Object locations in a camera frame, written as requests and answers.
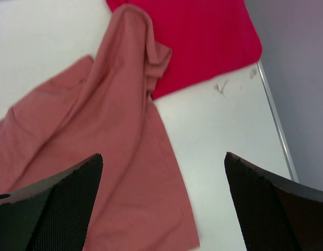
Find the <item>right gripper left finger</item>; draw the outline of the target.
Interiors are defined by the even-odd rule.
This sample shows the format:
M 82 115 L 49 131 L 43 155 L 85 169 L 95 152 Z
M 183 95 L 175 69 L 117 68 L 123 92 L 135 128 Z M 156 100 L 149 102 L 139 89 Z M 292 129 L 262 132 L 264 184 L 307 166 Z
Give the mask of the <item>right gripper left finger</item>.
M 95 154 L 1 194 L 0 250 L 82 250 L 102 169 L 102 156 Z

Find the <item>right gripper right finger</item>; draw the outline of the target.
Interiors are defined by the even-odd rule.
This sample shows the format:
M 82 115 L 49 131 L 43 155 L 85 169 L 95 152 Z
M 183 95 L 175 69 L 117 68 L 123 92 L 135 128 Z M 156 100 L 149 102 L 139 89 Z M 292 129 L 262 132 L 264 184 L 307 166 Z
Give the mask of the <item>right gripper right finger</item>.
M 323 250 L 323 191 L 231 152 L 224 166 L 247 250 Z

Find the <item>salmon pink t shirt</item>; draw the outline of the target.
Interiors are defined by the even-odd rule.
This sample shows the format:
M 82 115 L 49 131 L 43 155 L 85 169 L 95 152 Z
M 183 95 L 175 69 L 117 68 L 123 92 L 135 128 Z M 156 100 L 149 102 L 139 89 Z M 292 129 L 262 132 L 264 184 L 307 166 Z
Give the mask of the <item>salmon pink t shirt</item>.
M 151 99 L 170 58 L 146 12 L 118 7 L 94 58 L 39 85 L 0 120 L 0 194 L 99 153 L 84 250 L 197 248 L 187 190 Z

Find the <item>folded red t shirt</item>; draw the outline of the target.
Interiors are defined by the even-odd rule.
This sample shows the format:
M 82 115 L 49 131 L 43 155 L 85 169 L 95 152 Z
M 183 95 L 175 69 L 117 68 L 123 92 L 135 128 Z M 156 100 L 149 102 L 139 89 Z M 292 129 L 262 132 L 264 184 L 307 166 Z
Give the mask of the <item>folded red t shirt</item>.
M 244 1 L 129 1 L 151 18 L 172 56 L 157 99 L 259 61 L 262 45 Z

